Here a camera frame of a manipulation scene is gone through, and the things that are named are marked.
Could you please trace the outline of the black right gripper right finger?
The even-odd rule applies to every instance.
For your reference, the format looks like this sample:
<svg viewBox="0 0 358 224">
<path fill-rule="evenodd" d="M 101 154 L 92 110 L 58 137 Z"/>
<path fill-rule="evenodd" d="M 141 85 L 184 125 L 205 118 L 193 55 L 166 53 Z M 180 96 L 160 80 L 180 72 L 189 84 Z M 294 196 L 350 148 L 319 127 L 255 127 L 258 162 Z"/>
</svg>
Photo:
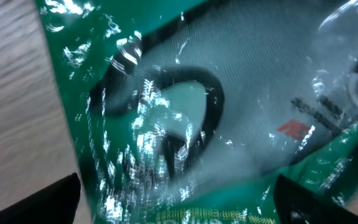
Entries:
<svg viewBox="0 0 358 224">
<path fill-rule="evenodd" d="M 286 224 L 358 224 L 358 216 L 293 180 L 279 175 L 273 201 L 281 223 Z"/>
</svg>

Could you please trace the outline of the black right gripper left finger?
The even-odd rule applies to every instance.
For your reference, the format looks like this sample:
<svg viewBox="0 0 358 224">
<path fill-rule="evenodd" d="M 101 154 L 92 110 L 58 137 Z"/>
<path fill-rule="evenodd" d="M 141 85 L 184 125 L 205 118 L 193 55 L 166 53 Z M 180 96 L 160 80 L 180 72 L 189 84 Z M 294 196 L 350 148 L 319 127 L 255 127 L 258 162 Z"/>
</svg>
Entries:
<svg viewBox="0 0 358 224">
<path fill-rule="evenodd" d="M 0 211 L 0 224 L 72 224 L 80 201 L 77 173 Z"/>
</svg>

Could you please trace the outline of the green 3M gloves packet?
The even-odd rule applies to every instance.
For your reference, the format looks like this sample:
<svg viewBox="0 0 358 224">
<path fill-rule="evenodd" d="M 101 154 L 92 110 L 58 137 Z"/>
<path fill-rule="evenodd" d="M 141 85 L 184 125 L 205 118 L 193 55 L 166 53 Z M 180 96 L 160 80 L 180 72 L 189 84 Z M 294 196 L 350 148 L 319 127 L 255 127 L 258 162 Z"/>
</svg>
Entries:
<svg viewBox="0 0 358 224">
<path fill-rule="evenodd" d="M 358 1 L 37 1 L 93 223 L 281 223 L 358 188 Z"/>
</svg>

